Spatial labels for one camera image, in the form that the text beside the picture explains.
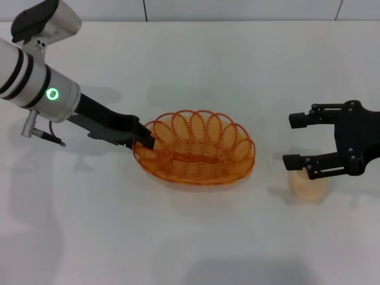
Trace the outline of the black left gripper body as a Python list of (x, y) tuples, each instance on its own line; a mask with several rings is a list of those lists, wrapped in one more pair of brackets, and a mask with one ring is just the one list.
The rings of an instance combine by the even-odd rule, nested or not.
[(88, 136), (114, 145), (132, 148), (140, 140), (140, 119), (135, 115), (114, 112), (85, 94), (80, 97), (71, 123), (88, 131)]

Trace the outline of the orange wire basket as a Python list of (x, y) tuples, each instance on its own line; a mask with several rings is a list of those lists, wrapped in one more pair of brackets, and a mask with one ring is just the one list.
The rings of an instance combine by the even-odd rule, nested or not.
[(256, 146), (246, 129), (209, 110), (164, 113), (146, 123), (155, 139), (149, 149), (134, 141), (135, 160), (150, 175), (187, 185), (228, 185), (248, 177)]

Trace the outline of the pale round bread bun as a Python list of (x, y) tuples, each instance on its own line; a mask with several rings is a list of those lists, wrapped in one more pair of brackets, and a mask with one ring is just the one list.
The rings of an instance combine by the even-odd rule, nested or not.
[(328, 192), (328, 179), (311, 180), (306, 169), (294, 170), (289, 172), (289, 187), (300, 202), (320, 202)]

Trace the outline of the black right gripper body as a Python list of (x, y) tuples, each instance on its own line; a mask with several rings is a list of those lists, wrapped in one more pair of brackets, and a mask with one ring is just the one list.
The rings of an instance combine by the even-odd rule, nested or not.
[(358, 100), (345, 102), (334, 137), (347, 174), (362, 175), (371, 161), (380, 159), (380, 112), (365, 109)]

